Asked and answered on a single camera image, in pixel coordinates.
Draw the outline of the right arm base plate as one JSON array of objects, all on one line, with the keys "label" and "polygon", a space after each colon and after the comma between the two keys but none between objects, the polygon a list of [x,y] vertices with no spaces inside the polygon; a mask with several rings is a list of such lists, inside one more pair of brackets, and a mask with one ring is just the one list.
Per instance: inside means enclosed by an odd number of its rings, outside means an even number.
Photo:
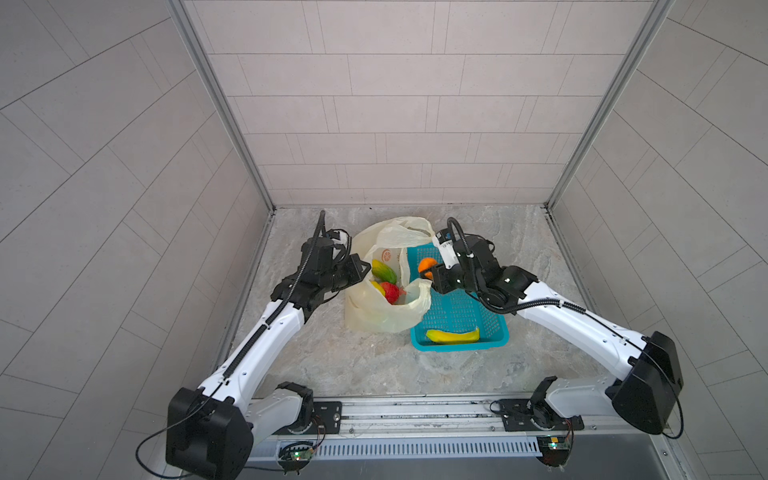
[{"label": "right arm base plate", "polygon": [[492,414],[502,419],[507,432],[514,431],[580,431],[585,428],[580,416],[561,417],[545,401],[501,399],[489,405]]}]

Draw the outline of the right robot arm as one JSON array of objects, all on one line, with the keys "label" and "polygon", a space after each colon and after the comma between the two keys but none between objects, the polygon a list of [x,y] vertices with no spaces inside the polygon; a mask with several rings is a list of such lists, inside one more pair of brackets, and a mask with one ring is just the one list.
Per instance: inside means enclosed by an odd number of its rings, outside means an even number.
[{"label": "right robot arm", "polygon": [[433,244],[441,260],[420,271],[439,294],[462,290],[485,309],[519,315],[570,342],[602,365],[602,377],[545,378],[518,412],[541,430],[582,415],[617,416],[651,435],[664,434],[680,412],[684,382],[674,341],[621,327],[555,292],[533,273],[502,266],[491,241],[466,234],[451,220]]}]

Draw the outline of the red apple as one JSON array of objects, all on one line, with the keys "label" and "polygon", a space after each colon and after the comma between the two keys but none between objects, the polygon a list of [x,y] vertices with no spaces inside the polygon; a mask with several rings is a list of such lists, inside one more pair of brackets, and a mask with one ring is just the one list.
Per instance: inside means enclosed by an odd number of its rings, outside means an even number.
[{"label": "red apple", "polygon": [[381,287],[381,291],[383,292],[384,298],[391,305],[396,304],[404,295],[404,290],[396,284],[390,282],[380,282],[379,285]]}]

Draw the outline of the cream plastic bag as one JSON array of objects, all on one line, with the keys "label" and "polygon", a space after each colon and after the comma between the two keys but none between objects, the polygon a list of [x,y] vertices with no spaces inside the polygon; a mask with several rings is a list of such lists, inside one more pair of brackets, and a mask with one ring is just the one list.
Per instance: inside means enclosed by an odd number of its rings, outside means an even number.
[{"label": "cream plastic bag", "polygon": [[352,251],[365,262],[380,262],[396,275],[398,300],[391,303],[373,283],[383,280],[369,272],[345,293],[347,328],[369,333],[398,333],[421,322],[431,307],[431,281],[420,277],[408,261],[408,250],[430,245],[435,232],[422,217],[397,217],[376,223],[352,239]]}]

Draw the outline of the yellow banana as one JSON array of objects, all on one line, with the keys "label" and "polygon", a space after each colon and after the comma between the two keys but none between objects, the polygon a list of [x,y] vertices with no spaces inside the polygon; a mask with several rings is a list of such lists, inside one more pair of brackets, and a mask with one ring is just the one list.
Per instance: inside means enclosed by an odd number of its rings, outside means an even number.
[{"label": "yellow banana", "polygon": [[439,345],[459,345],[472,344],[480,340],[480,331],[474,329],[468,332],[455,333],[437,329],[426,331],[426,337],[429,341]]}]

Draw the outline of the green papaya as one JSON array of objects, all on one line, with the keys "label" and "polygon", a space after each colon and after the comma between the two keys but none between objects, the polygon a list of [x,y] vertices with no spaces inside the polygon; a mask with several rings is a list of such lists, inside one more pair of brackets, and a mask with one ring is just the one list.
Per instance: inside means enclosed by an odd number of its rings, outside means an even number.
[{"label": "green papaya", "polygon": [[372,260],[371,272],[373,276],[377,278],[380,283],[384,282],[384,283],[390,283],[390,284],[397,284],[398,277],[395,271],[380,260],[377,260],[377,259]]}]

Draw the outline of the orange tangerine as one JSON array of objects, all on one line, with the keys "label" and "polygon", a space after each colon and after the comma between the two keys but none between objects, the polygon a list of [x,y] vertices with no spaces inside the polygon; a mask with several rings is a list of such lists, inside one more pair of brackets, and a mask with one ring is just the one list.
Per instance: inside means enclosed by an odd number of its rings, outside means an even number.
[{"label": "orange tangerine", "polygon": [[438,265],[438,261],[431,257],[423,258],[418,265],[418,273],[422,279],[433,280],[433,268]]}]

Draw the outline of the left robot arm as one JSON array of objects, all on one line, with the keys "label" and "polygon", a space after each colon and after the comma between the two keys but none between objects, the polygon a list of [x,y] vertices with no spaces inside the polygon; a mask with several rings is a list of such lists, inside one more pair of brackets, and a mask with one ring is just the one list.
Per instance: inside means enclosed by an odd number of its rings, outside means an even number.
[{"label": "left robot arm", "polygon": [[234,479],[254,445],[283,428],[303,433],[316,426],[308,387],[283,382],[261,400],[252,397],[311,314],[370,272],[351,246],[342,229],[310,237],[297,271],[275,287],[246,339],[196,389],[181,388],[173,396],[165,432],[169,465],[203,479]]}]

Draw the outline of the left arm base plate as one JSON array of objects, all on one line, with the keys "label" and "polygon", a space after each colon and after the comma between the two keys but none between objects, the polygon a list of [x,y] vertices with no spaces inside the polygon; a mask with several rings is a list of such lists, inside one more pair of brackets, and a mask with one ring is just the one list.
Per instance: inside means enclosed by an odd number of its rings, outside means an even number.
[{"label": "left arm base plate", "polygon": [[326,434],[338,434],[342,417],[343,404],[340,401],[315,401],[309,423],[301,428],[283,427],[275,435],[316,435],[318,426],[316,420],[324,428]]}]

